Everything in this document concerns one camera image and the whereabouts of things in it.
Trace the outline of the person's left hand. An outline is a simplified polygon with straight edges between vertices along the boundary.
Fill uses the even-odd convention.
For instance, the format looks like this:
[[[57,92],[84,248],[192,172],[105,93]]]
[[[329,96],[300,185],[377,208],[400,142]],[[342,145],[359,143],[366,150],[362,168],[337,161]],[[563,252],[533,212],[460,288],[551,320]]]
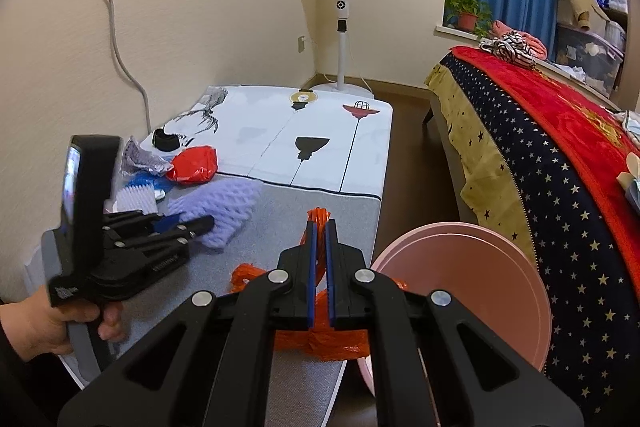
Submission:
[[[47,289],[41,286],[25,300],[1,306],[2,331],[23,361],[45,353],[67,355],[72,352],[67,324],[93,321],[98,321],[102,340],[119,341],[126,336],[121,303],[107,303],[101,309],[89,301],[75,300],[55,308],[50,305]]]

